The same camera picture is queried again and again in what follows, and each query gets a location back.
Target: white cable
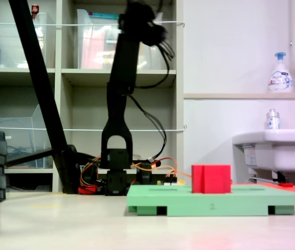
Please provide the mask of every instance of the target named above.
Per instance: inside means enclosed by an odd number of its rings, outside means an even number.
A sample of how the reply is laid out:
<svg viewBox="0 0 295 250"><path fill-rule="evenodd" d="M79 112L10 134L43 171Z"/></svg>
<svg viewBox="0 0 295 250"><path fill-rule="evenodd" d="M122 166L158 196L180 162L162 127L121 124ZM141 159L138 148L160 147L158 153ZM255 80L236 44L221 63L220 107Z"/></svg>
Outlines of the white cable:
<svg viewBox="0 0 295 250"><path fill-rule="evenodd" d="M155 23L178 23L182 24L183 27L185 27L184 22L180 21L162 21L162 22L155 22ZM0 22L0 25L16 25L15 23L6 23L6 22ZM34 26L116 26L118 23L112 23L112 24L34 24Z"/></svg>
<svg viewBox="0 0 295 250"><path fill-rule="evenodd" d="M15 129L15 130L46 130L46 129L32 129L32 128L5 128L0 129ZM87 132L102 132L102 129L63 129L64 131L87 131ZM185 129L165 129L166 132L183 132ZM130 132L159 132L153 129L132 129Z"/></svg>

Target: floor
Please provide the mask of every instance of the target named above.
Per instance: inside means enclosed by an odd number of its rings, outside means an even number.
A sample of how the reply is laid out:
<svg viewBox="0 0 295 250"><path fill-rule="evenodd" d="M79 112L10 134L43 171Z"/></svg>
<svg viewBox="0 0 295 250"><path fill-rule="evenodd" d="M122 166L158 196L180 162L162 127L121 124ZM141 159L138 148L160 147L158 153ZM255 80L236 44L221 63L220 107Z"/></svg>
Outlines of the floor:
<svg viewBox="0 0 295 250"><path fill-rule="evenodd" d="M295 215L137 217L125 197L8 193L0 250L295 250Z"/></svg>

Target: black tripod leg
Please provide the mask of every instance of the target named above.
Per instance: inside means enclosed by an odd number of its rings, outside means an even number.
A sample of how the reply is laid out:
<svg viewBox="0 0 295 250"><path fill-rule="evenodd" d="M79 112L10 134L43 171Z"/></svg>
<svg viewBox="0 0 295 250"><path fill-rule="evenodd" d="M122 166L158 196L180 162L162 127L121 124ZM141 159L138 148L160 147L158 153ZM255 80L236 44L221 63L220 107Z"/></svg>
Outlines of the black tripod leg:
<svg viewBox="0 0 295 250"><path fill-rule="evenodd" d="M49 141L58 154L53 155L63 191L78 193L80 169L74 147L68 146L59 118L53 91L43 60L39 40L29 12L27 0L9 0L21 44L29 66L36 97L47 128Z"/></svg>

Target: green board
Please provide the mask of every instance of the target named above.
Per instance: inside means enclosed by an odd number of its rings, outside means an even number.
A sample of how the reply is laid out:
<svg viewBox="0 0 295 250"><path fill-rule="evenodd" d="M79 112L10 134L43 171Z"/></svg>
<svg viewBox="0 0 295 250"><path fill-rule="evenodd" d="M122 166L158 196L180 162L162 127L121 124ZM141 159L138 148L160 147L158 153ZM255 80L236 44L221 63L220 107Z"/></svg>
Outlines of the green board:
<svg viewBox="0 0 295 250"><path fill-rule="evenodd" d="M261 185L233 185L229 194L193 194L189 185L132 185L127 205L137 215L293 215L295 193Z"/></svg>

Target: red block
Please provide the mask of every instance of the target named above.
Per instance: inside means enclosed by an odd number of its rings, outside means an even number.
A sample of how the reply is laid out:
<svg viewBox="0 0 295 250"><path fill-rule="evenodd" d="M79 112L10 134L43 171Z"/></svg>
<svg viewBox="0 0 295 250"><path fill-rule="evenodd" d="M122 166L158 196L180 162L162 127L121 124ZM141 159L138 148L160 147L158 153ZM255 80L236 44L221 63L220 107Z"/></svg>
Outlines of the red block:
<svg viewBox="0 0 295 250"><path fill-rule="evenodd" d="M192 193L201 193L202 184L202 165L192 165L191 166L191 187Z"/></svg>
<svg viewBox="0 0 295 250"><path fill-rule="evenodd" d="M204 194L231 193L230 165L193 165L192 192Z"/></svg>

